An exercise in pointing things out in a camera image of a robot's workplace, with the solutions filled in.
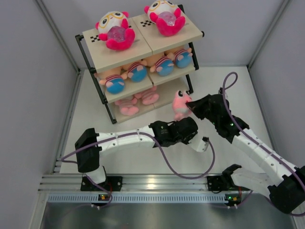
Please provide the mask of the peach doll blue pants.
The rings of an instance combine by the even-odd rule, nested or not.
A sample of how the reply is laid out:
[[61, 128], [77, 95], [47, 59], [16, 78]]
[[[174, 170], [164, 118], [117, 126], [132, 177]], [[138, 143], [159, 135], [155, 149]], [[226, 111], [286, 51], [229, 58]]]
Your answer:
[[95, 78], [98, 79], [100, 85], [105, 86], [107, 92], [112, 94], [118, 94], [125, 89], [125, 79], [124, 75], [121, 75], [122, 68], [116, 67], [106, 70], [101, 73], [95, 73]]
[[147, 61], [138, 60], [122, 66], [124, 79], [129, 78], [133, 82], [141, 82], [147, 76]]
[[167, 76], [173, 71], [173, 61], [164, 54], [155, 54], [144, 59], [147, 62], [150, 73], [157, 73], [159, 76]]

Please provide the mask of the pink plush corner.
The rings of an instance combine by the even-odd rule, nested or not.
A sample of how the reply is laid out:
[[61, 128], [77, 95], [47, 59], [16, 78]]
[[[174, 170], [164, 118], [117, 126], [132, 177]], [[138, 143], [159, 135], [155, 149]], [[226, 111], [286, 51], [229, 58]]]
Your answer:
[[157, 86], [134, 94], [134, 97], [142, 100], [143, 105], [150, 105], [158, 101], [159, 94], [156, 92]]

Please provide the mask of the white pink panda plush glasses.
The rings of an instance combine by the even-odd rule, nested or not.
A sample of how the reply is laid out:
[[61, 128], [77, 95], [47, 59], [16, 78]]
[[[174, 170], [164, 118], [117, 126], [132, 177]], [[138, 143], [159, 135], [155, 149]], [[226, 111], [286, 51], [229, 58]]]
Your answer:
[[95, 24], [99, 39], [108, 49], [123, 51], [133, 44], [135, 32], [129, 27], [128, 17], [126, 11], [110, 11]]

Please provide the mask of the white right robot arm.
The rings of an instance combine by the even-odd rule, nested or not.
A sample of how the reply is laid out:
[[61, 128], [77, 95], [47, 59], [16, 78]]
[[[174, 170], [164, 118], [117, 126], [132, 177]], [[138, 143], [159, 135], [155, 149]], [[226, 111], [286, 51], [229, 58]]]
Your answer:
[[285, 214], [291, 214], [304, 202], [304, 167], [298, 168], [270, 149], [247, 123], [231, 114], [229, 102], [223, 95], [207, 95], [186, 105], [197, 118], [209, 120], [221, 137], [263, 170], [258, 174], [240, 165], [232, 165], [222, 172], [224, 187], [234, 189], [238, 186], [257, 192]]

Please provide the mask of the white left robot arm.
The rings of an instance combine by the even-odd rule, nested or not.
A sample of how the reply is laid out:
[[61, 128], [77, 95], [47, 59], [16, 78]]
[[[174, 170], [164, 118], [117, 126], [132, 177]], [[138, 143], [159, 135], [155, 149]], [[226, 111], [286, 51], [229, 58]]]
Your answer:
[[77, 168], [91, 178], [96, 190], [104, 190], [108, 179], [100, 157], [139, 147], [170, 147], [183, 143], [197, 152], [205, 150], [205, 142], [198, 136], [198, 126], [191, 118], [180, 121], [155, 121], [142, 128], [117, 133], [97, 133], [94, 128], [83, 132], [75, 143]]

